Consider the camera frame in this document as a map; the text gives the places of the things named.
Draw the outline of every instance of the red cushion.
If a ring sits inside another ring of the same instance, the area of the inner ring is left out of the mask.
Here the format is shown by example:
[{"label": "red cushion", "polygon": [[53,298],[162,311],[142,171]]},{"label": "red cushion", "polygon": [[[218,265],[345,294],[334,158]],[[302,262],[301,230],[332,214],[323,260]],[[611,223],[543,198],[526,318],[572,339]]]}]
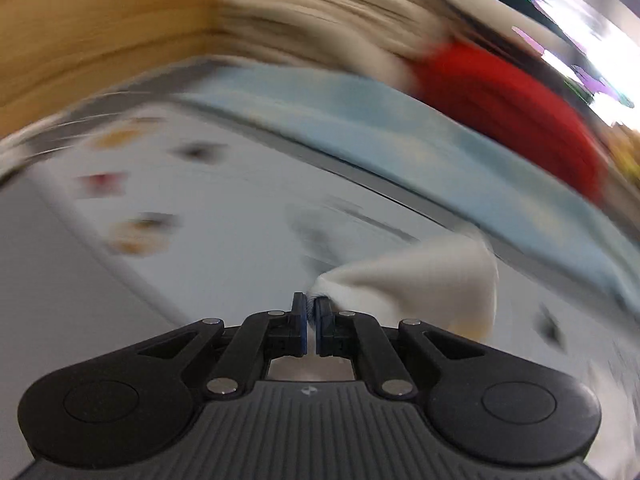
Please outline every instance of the red cushion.
[{"label": "red cushion", "polygon": [[491,137],[596,202],[601,161],[578,114],[542,83],[471,44],[412,64],[418,99]]}]

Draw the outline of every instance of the white logo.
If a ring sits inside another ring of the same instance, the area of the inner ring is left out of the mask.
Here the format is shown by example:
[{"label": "white logo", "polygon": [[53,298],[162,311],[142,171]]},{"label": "white logo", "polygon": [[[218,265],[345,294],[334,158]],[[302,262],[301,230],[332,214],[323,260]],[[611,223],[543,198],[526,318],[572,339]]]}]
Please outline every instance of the white logo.
[{"label": "white logo", "polygon": [[311,397],[312,395],[315,395],[316,393],[318,393],[318,389],[315,386],[309,385],[302,388],[300,392],[305,394],[307,397]]}]

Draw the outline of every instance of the triangular cutout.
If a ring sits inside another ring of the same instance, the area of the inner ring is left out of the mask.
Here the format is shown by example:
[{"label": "triangular cutout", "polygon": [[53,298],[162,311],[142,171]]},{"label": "triangular cutout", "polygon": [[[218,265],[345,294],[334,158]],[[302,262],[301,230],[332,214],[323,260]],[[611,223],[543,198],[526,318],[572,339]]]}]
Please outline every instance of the triangular cutout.
[{"label": "triangular cutout", "polygon": [[447,359],[459,361],[484,355],[484,352],[472,343],[460,341],[454,336],[448,336],[441,332],[425,332],[424,335]]},{"label": "triangular cutout", "polygon": [[173,359],[180,353],[180,350],[187,346],[197,335],[197,332],[186,332],[168,341],[163,341],[149,348],[145,348],[142,352],[139,352],[139,354],[157,357],[159,359]]}]

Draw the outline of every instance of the yellow object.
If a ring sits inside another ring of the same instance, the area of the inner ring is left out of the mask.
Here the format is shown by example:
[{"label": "yellow object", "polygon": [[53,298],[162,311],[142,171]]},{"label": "yellow object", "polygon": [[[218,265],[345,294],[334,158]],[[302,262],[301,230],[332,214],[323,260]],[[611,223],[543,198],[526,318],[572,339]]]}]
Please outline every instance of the yellow object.
[{"label": "yellow object", "polygon": [[0,0],[0,137],[212,48],[215,0]]}]

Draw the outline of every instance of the blue patterned cloth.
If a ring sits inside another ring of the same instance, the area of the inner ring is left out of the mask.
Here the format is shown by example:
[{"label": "blue patterned cloth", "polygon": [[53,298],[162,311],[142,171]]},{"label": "blue patterned cloth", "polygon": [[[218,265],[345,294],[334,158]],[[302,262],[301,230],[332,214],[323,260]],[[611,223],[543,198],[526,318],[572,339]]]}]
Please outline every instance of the blue patterned cloth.
[{"label": "blue patterned cloth", "polygon": [[222,69],[181,97],[409,188],[640,317],[640,249],[599,209],[405,94],[352,75],[257,65]]}]

